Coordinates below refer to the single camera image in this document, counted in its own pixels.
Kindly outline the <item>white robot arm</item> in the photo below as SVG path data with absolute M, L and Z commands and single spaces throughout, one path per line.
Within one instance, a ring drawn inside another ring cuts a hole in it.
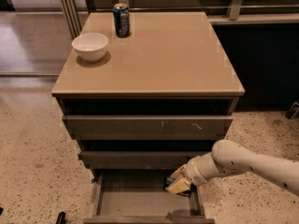
M 212 150 L 190 159 L 167 179 L 165 190 L 179 194 L 192 185 L 205 185 L 218 177 L 256 174 L 277 186 L 299 195 L 299 162 L 257 154 L 230 140 L 217 141 Z

